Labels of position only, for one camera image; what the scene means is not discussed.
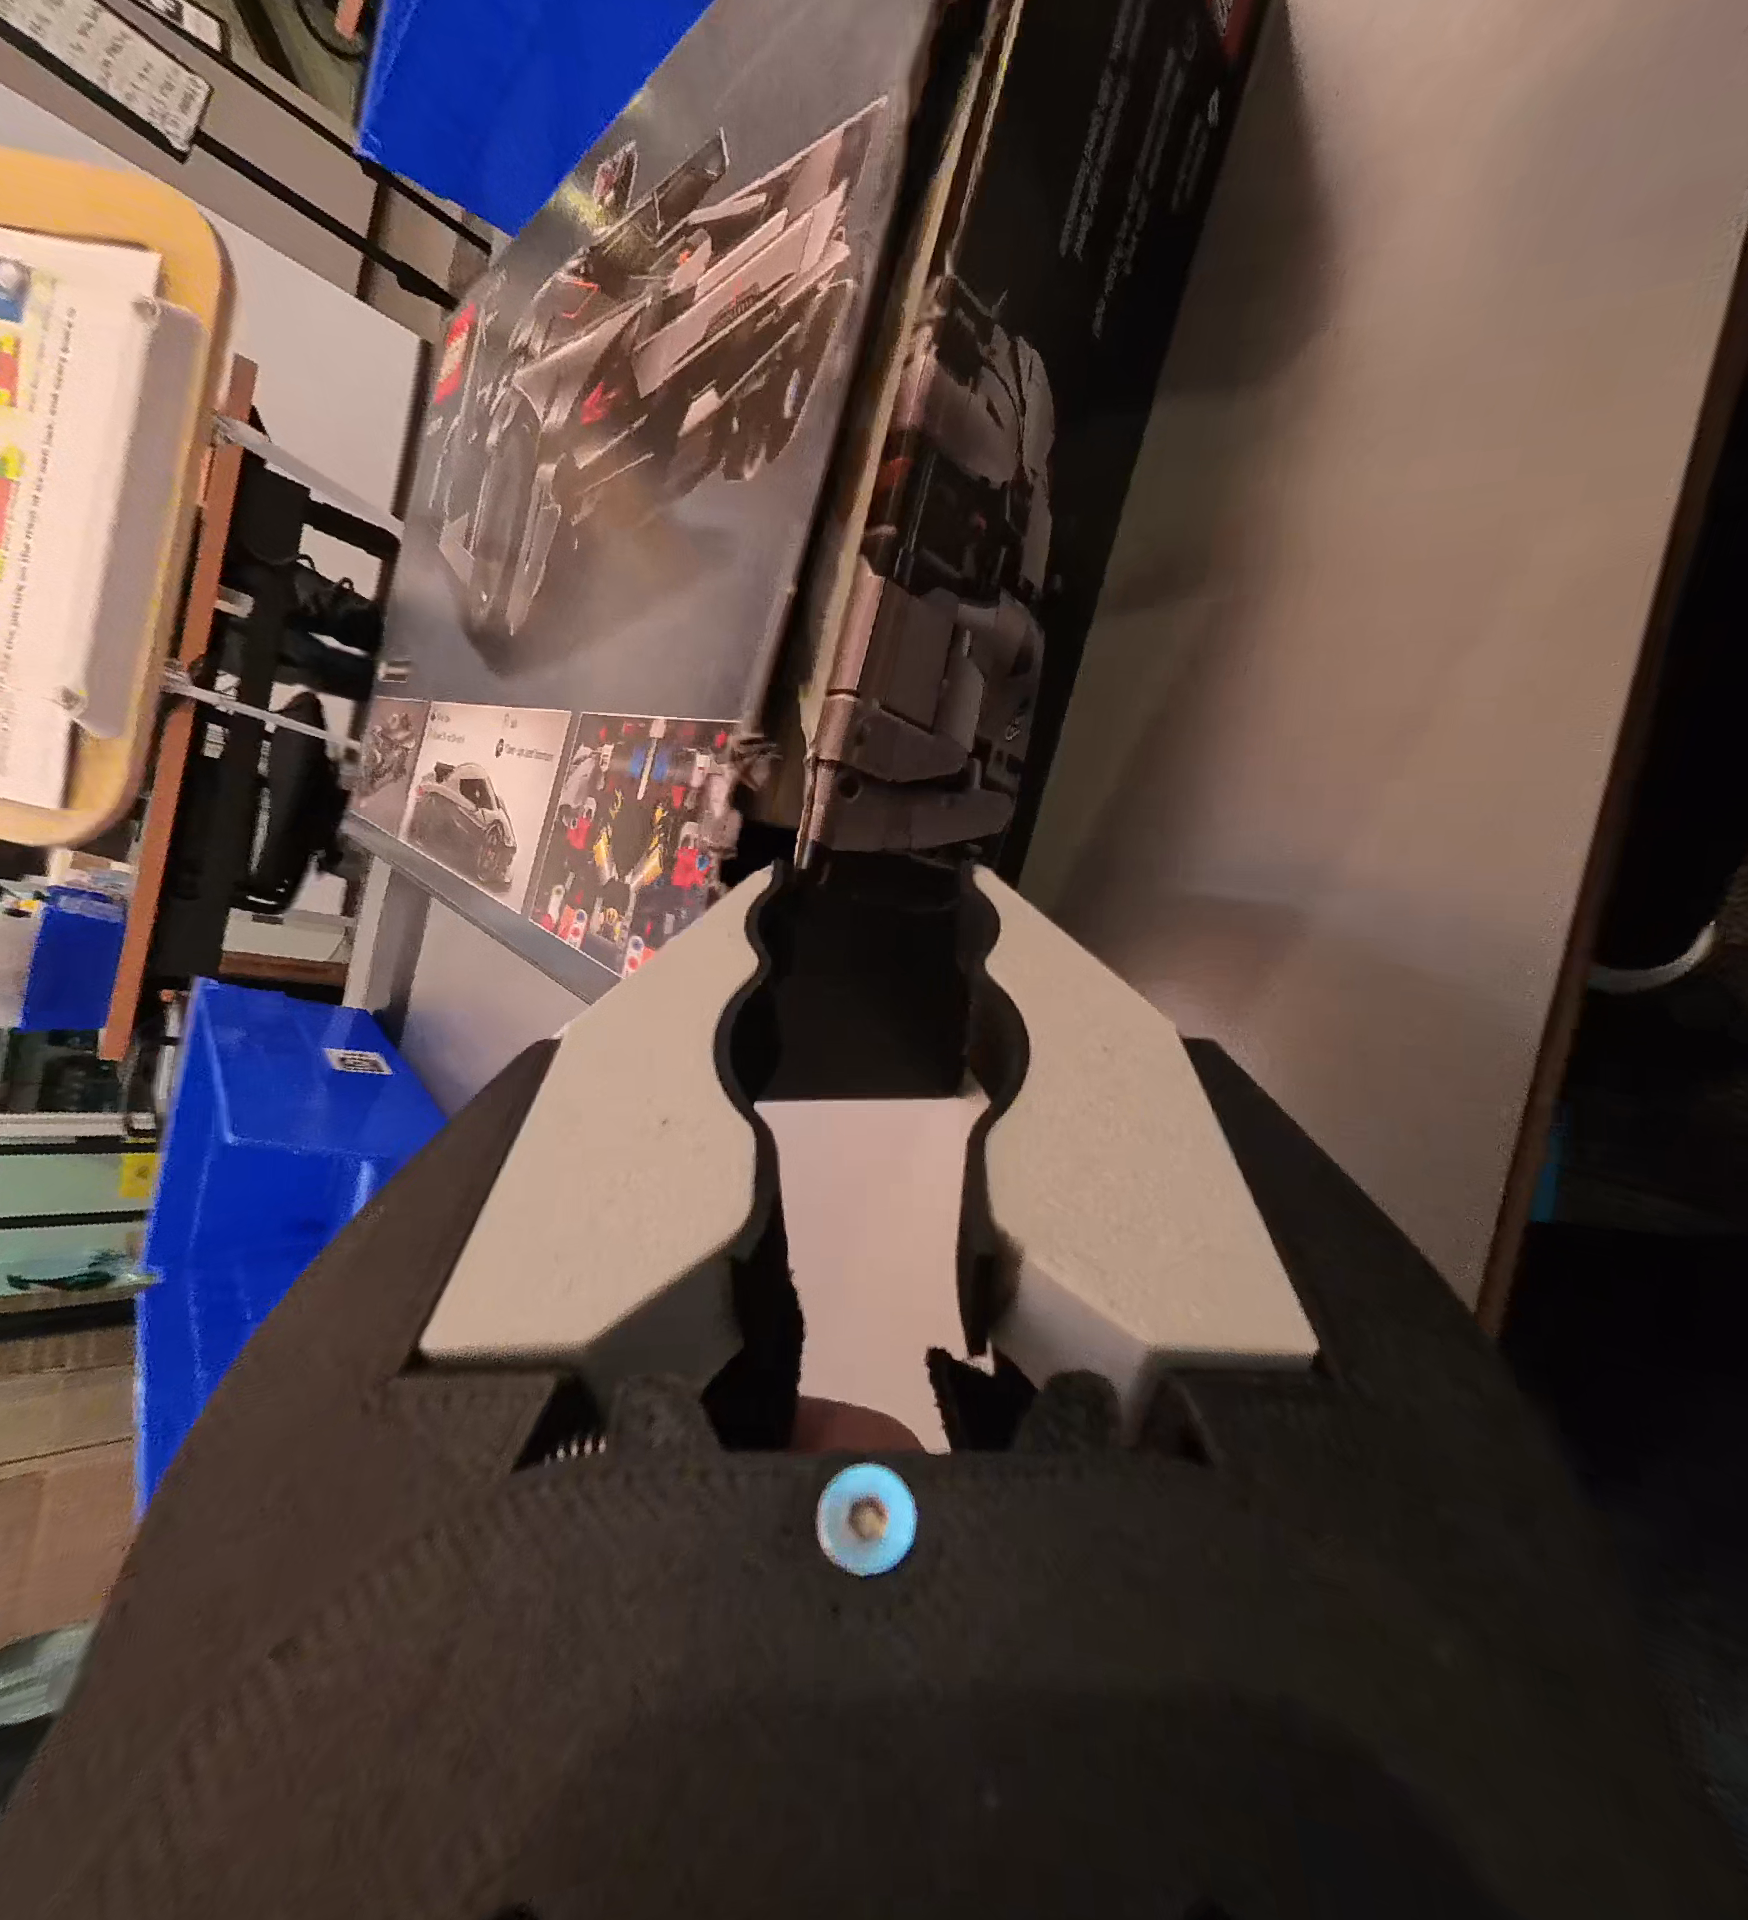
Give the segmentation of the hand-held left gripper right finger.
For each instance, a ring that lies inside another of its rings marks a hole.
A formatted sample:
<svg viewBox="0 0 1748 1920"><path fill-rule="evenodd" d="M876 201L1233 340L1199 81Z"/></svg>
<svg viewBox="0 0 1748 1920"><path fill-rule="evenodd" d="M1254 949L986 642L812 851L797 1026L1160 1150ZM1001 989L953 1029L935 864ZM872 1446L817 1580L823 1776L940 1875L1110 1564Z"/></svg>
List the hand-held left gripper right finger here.
<svg viewBox="0 0 1748 1920"><path fill-rule="evenodd" d="M969 887L969 1333L1033 1387L1099 1379L1119 1428L1171 1371L1309 1369L1311 1317L1174 1023L1001 876Z"/></svg>

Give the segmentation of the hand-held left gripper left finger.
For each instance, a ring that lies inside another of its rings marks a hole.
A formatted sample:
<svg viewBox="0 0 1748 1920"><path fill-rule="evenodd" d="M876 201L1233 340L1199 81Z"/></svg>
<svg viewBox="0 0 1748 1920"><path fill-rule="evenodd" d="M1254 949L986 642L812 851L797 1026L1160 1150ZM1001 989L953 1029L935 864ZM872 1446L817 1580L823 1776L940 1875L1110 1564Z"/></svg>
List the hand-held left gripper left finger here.
<svg viewBox="0 0 1748 1920"><path fill-rule="evenodd" d="M778 883L743 879L563 1028L418 1335L426 1363L708 1385L740 1356L735 1270L778 1201L729 1042Z"/></svg>

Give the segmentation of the dark lego set box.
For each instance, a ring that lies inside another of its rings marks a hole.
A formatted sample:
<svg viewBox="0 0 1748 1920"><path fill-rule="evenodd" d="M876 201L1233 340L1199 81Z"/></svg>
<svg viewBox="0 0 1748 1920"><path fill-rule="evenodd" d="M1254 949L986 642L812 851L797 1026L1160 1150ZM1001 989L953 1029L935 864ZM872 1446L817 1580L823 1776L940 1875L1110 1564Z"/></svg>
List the dark lego set box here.
<svg viewBox="0 0 1748 1920"><path fill-rule="evenodd" d="M445 323L400 836L627 979L809 870L767 1098L965 1077L1267 3L707 3Z"/></svg>

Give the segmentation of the blue plastic bin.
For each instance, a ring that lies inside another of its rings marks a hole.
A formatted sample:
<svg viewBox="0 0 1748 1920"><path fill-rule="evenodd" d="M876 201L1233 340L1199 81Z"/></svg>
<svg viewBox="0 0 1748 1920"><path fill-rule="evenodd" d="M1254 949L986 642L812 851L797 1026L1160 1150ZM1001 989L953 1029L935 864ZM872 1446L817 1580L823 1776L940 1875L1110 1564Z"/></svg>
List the blue plastic bin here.
<svg viewBox="0 0 1748 1920"><path fill-rule="evenodd" d="M705 13L705 2L380 3L359 156L513 236Z"/></svg>
<svg viewBox="0 0 1748 1920"><path fill-rule="evenodd" d="M286 1289L444 1127L348 1005L201 981L177 1072L134 1310L137 1513Z"/></svg>

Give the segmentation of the brown wooden panel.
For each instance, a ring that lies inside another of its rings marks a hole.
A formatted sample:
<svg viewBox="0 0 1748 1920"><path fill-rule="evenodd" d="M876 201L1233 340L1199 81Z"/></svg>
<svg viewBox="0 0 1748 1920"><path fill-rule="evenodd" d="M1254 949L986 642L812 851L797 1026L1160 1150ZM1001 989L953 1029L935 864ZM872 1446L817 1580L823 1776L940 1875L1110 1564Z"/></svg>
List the brown wooden panel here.
<svg viewBox="0 0 1748 1920"><path fill-rule="evenodd" d="M165 873L175 847L189 750L195 733L194 705L179 686L194 684L205 664L217 615L221 575L238 499L244 451L226 441L214 423L199 476L188 589L175 631L175 646L161 680L161 704L147 759L141 834L133 858L119 969L101 1028L99 1052L123 1061L140 1019L149 951Z"/></svg>

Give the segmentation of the small blue bin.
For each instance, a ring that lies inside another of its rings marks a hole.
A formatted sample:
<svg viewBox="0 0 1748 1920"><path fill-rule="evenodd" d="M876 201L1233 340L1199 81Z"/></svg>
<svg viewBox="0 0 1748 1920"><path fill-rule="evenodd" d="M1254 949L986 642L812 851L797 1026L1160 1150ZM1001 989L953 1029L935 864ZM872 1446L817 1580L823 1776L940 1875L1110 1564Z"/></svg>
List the small blue bin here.
<svg viewBox="0 0 1748 1920"><path fill-rule="evenodd" d="M110 1015L127 935L117 892L61 883L41 899L14 1032L99 1033Z"/></svg>

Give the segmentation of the clear acrylic sheet holder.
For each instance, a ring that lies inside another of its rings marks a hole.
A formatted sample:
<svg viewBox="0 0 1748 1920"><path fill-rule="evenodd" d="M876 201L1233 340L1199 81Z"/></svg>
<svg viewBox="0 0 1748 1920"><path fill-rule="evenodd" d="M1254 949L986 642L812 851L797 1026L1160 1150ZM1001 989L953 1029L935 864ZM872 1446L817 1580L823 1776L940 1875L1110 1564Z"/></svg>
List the clear acrylic sheet holder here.
<svg viewBox="0 0 1748 1920"><path fill-rule="evenodd" d="M91 739L133 733L165 656L209 408L212 333L188 307L129 305L129 408L92 546L92 610L62 696Z"/></svg>

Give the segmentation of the printed instruction sheet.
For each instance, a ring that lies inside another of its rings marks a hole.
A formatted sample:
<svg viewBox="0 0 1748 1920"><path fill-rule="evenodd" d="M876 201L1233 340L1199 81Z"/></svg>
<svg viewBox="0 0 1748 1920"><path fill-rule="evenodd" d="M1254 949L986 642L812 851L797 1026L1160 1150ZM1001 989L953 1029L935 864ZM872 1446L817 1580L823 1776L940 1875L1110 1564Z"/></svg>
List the printed instruction sheet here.
<svg viewBox="0 0 1748 1920"><path fill-rule="evenodd" d="M158 290L154 252L0 227L0 802L66 795Z"/></svg>

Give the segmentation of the tan wooden board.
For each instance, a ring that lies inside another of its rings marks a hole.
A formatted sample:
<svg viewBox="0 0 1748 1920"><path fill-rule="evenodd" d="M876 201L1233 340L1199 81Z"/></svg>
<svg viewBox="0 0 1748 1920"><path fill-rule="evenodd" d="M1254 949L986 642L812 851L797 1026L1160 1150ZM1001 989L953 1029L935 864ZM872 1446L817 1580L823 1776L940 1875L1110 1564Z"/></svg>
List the tan wooden board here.
<svg viewBox="0 0 1748 1920"><path fill-rule="evenodd" d="M227 356L238 282L220 233L177 190L91 164L0 147L0 227L24 227L154 252L159 259L158 299L188 307L212 333L209 408L191 485L186 562L177 575L165 656L146 686L140 726L115 742L91 739L78 728L74 730L71 780L58 808L0 802L0 838L73 847L115 825L141 790L161 704L159 684L175 646L188 589L199 476L217 413L217 379Z"/></svg>

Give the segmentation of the white printed label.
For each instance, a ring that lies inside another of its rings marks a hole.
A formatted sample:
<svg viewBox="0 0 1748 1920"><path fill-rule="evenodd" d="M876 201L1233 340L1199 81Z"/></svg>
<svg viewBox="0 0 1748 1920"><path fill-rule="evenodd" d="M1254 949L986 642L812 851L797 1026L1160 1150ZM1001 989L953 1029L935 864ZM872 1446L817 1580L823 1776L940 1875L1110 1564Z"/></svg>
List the white printed label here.
<svg viewBox="0 0 1748 1920"><path fill-rule="evenodd" d="M0 2L0 35L168 156L191 157L212 82L110 3Z"/></svg>

